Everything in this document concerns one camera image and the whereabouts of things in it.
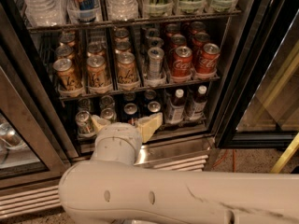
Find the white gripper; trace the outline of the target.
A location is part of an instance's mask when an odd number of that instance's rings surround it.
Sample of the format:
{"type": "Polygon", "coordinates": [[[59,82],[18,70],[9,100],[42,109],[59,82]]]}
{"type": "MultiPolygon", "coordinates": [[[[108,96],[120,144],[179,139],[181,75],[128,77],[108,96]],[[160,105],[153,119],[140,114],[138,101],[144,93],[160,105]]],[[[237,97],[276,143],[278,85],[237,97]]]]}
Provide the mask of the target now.
{"type": "Polygon", "coordinates": [[[113,123],[92,115],[93,127],[98,133],[92,161],[117,161],[134,165],[143,143],[147,143],[163,123],[158,112],[137,121],[136,127],[128,123],[113,123]]]}

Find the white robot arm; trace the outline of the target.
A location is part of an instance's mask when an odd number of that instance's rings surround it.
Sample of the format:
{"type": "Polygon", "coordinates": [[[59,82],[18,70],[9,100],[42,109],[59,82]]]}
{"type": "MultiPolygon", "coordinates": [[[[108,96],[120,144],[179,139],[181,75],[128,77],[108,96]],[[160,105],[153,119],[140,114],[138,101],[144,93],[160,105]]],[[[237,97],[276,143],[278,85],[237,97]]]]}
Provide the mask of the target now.
{"type": "Polygon", "coordinates": [[[141,144],[133,125],[109,124],[64,173],[59,198],[76,224],[299,224],[299,175],[144,169],[141,144]]]}

